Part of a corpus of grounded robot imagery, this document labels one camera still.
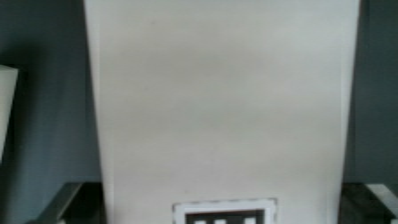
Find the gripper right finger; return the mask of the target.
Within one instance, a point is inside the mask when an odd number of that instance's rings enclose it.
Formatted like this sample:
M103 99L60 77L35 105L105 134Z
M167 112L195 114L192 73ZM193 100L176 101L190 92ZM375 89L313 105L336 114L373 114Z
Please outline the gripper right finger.
M396 215L366 185L345 183L339 197L337 224L391 224Z

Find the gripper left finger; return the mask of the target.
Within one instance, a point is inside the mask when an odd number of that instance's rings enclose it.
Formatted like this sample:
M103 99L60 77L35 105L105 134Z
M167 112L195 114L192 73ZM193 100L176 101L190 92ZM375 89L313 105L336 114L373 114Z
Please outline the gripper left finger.
M26 224L106 224L101 183L66 183L37 218Z

